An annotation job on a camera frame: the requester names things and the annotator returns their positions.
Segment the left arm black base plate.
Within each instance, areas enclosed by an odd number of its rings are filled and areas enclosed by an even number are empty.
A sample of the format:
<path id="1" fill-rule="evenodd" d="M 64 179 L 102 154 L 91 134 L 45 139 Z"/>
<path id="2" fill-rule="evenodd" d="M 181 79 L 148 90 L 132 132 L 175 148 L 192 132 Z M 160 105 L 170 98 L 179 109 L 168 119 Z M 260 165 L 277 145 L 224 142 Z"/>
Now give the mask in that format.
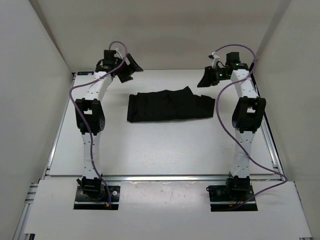
<path id="1" fill-rule="evenodd" d="M 105 189 L 102 189 L 102 193 L 96 196 L 87 195 L 83 192 L 81 186 L 78 184 L 74 199 L 74 210 L 106 210 L 115 211 L 119 209 L 119 201 L 121 194 L 120 185 L 109 185 L 108 186 L 111 203 L 109 203 L 108 193 Z"/>

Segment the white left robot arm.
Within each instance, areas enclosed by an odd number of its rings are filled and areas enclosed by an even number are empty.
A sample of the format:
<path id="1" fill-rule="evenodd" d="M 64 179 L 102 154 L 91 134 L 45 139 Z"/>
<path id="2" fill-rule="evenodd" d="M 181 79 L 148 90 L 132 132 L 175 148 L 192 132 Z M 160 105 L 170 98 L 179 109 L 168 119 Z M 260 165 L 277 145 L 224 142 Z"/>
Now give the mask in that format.
<path id="1" fill-rule="evenodd" d="M 105 50 L 103 59 L 96 64 L 93 81 L 74 87 L 88 86 L 85 95 L 76 100 L 70 98 L 84 147 L 84 170 L 78 183 L 84 194 L 94 201 L 105 200 L 108 207 L 112 194 L 100 173 L 100 138 L 106 125 L 102 99 L 114 78 L 125 83 L 133 79 L 133 73 L 142 71 L 130 53 L 122 56 L 118 50 Z"/>

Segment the black pleated skirt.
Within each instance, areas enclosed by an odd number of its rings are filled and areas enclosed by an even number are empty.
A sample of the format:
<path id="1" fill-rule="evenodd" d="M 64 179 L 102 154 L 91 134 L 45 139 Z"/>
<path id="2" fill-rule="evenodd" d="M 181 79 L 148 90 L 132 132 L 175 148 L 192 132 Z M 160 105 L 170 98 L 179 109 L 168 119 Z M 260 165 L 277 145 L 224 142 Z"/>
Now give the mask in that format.
<path id="1" fill-rule="evenodd" d="M 179 90 L 139 92 L 129 96 L 127 121 L 168 122 L 211 118 L 215 99 L 196 95 L 189 86 Z"/>

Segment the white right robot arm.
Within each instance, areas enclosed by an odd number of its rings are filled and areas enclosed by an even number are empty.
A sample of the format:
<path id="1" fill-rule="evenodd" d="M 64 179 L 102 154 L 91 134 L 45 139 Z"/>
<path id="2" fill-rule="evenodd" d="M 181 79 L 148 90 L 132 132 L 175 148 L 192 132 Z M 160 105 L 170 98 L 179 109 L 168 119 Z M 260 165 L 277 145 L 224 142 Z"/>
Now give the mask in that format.
<path id="1" fill-rule="evenodd" d="M 220 57 L 215 52 L 208 57 L 212 59 L 212 64 L 205 67 L 204 75 L 197 86 L 205 88 L 216 86 L 223 80 L 231 80 L 238 96 L 231 118 L 238 143 L 235 144 L 226 186 L 219 194 L 230 200 L 236 200 L 250 191 L 249 155 L 254 136 L 262 123 L 266 100 L 258 96 L 248 66 L 241 63 L 238 52 L 228 53 L 222 67 L 219 67 Z"/>

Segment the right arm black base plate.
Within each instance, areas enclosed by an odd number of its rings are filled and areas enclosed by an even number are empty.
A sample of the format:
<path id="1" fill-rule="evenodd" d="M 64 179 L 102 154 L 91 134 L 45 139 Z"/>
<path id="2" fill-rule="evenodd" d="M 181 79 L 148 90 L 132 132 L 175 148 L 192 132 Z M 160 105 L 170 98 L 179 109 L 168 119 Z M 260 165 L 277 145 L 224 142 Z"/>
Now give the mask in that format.
<path id="1" fill-rule="evenodd" d="M 248 190 L 242 190 L 238 193 L 228 193 L 226 185 L 209 185 L 206 187 L 206 191 L 209 193 L 211 212 L 258 211 L 251 185 Z"/>

